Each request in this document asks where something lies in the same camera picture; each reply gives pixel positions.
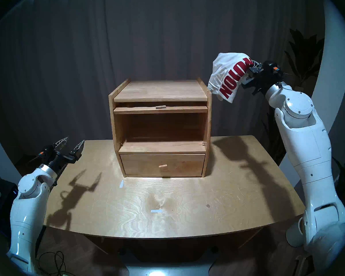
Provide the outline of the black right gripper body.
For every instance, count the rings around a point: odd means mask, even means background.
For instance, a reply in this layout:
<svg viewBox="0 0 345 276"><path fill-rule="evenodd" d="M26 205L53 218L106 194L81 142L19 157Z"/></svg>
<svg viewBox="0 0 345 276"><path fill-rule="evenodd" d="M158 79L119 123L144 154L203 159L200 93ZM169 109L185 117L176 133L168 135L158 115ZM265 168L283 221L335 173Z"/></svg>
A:
<svg viewBox="0 0 345 276"><path fill-rule="evenodd" d="M276 84L276 66L263 66L260 73L249 73L249 77L255 78L255 87L252 95L257 93L266 94L267 91Z"/></svg>

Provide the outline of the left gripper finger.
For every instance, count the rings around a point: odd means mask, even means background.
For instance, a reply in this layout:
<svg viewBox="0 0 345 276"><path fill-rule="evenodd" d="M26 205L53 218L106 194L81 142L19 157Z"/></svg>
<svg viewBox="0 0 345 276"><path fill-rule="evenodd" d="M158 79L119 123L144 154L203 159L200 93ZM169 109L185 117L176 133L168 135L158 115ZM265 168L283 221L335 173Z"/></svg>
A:
<svg viewBox="0 0 345 276"><path fill-rule="evenodd" d="M82 140L75 148L69 153L69 163L74 164L82 156L85 140Z"/></svg>
<svg viewBox="0 0 345 276"><path fill-rule="evenodd" d="M69 137L65 137L63 139L58 140L57 142L54 143L54 149L56 151L61 151L67 144Z"/></svg>

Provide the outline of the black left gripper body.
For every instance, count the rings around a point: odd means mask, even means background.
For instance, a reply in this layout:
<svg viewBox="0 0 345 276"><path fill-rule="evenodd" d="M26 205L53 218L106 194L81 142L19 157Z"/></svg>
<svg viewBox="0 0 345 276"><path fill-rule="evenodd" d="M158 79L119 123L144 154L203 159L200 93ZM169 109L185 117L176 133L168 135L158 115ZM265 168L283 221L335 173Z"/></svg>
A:
<svg viewBox="0 0 345 276"><path fill-rule="evenodd" d="M73 151L67 154L51 149L48 159L48 167L53 171L63 171L68 164L73 163Z"/></svg>

